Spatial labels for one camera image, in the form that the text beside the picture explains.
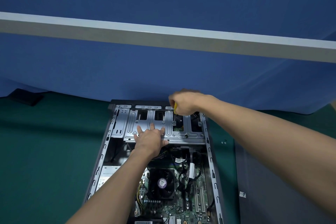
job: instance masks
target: hand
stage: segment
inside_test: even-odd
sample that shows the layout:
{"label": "hand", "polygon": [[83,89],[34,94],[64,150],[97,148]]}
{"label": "hand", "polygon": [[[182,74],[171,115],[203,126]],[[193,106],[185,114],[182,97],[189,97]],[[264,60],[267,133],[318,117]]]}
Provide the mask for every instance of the hand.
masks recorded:
{"label": "hand", "polygon": [[163,146],[166,146],[169,142],[167,140],[162,140],[161,136],[165,134],[165,128],[161,130],[155,128],[154,124],[150,124],[149,130],[146,129],[144,132],[141,127],[137,127],[139,136],[134,135],[135,150],[143,151],[145,154],[149,154],[150,159],[156,157]]}
{"label": "hand", "polygon": [[171,107],[177,103],[175,112],[178,115],[187,116],[199,111],[198,103],[202,96],[204,94],[197,90],[182,89],[169,96],[169,103]]}

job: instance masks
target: green mat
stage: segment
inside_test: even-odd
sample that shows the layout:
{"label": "green mat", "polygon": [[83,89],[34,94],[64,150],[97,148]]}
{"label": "green mat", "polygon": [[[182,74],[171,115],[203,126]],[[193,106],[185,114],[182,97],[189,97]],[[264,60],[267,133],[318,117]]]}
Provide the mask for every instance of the green mat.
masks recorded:
{"label": "green mat", "polygon": [[[107,125],[108,102],[45,93],[35,107],[0,99],[0,223],[65,223],[81,206]],[[336,112],[268,112],[336,137]],[[239,223],[234,141],[211,135],[229,223]]]}

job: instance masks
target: pcie slot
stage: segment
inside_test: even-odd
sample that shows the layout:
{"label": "pcie slot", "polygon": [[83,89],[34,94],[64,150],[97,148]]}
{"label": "pcie slot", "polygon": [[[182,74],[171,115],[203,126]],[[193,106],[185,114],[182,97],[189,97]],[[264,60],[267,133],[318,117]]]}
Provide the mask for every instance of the pcie slot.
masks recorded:
{"label": "pcie slot", "polygon": [[199,206],[198,206],[198,194],[197,194],[197,186],[196,183],[194,183],[194,194],[195,194],[195,208],[196,208],[196,213],[199,212]]}
{"label": "pcie slot", "polygon": [[201,205],[202,205],[202,212],[205,213],[205,200],[204,200],[204,191],[202,182],[199,181],[199,193],[201,194]]}

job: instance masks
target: yellow screwdriver handle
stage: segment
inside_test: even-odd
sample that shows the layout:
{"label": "yellow screwdriver handle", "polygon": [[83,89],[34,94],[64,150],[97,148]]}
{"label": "yellow screwdriver handle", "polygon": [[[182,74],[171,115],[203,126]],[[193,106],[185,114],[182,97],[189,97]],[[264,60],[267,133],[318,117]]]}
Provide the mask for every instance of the yellow screwdriver handle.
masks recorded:
{"label": "yellow screwdriver handle", "polygon": [[174,113],[176,114],[176,108],[177,108],[177,103],[175,102],[175,105],[174,105]]}

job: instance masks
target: cpu fan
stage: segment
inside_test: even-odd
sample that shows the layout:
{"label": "cpu fan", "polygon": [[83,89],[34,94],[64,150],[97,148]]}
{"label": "cpu fan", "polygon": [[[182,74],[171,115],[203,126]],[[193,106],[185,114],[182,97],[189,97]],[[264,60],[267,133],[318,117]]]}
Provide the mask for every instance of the cpu fan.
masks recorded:
{"label": "cpu fan", "polygon": [[149,198],[172,199],[175,192],[175,177],[169,169],[154,169],[149,174]]}

